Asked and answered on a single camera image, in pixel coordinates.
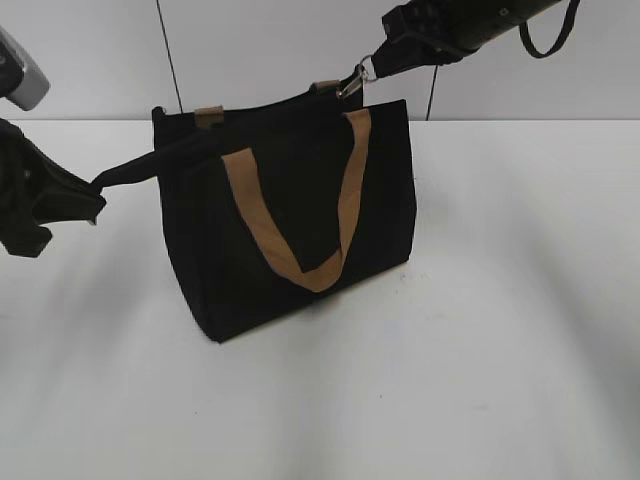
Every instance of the black tote bag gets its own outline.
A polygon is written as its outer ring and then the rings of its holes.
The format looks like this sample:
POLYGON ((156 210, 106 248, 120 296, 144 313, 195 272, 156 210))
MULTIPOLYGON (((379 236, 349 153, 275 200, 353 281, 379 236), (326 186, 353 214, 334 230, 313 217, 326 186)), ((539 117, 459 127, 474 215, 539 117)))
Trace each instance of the black tote bag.
POLYGON ((157 176, 169 257, 223 342, 406 262, 416 200, 404 101, 323 84, 248 110, 153 111, 155 152, 98 189, 157 176))

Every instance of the white table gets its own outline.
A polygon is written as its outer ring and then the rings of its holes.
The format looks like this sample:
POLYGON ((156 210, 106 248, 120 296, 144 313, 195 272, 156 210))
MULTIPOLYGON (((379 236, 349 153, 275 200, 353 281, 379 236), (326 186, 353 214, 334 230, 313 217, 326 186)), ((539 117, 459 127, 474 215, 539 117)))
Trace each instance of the white table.
MULTIPOLYGON (((147 122, 21 122, 90 179, 147 122)), ((640 122, 414 123, 409 264, 225 345, 155 182, 0 255, 0 478, 640 478, 640 122)))

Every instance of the grey device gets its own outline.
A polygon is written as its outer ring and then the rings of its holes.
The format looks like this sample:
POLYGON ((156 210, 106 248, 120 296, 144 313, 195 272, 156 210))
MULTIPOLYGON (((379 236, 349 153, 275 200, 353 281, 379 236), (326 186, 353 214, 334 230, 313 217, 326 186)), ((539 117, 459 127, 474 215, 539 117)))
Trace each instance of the grey device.
POLYGON ((22 110, 32 110, 50 86, 38 64, 0 26, 0 98, 7 97, 22 110))

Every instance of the white wall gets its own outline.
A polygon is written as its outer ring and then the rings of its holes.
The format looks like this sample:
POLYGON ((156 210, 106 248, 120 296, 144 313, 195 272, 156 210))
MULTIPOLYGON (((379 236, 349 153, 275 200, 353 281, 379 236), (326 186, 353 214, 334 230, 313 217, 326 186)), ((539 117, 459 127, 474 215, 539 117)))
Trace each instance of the white wall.
MULTIPOLYGON (((161 0, 185 108, 249 106, 291 96, 317 79, 346 75, 384 40, 380 17, 400 0, 161 0)), ((583 2, 566 49, 546 61, 517 32, 441 70, 436 119, 638 118, 640 50, 634 0, 583 2)), ((148 118, 177 111, 154 0, 3 0, 2 25, 44 67, 50 95, 6 118, 148 118)), ((548 46, 558 6, 532 26, 548 46)), ((368 101, 407 98, 426 111, 431 68, 379 82, 368 101)))

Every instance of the metal hook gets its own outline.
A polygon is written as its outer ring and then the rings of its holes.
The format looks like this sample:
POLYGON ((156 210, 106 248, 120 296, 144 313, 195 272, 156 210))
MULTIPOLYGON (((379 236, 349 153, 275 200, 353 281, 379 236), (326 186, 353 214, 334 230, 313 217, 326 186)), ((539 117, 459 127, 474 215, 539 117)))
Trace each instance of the metal hook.
POLYGON ((358 70, 358 74, 356 77, 351 80, 342 90, 338 91, 338 97, 341 99, 345 99, 356 93, 358 90, 364 88, 367 83, 377 82, 377 78, 371 78, 371 74, 369 70, 364 66, 364 62, 369 60, 372 55, 367 55, 360 63, 356 65, 356 69, 358 70))

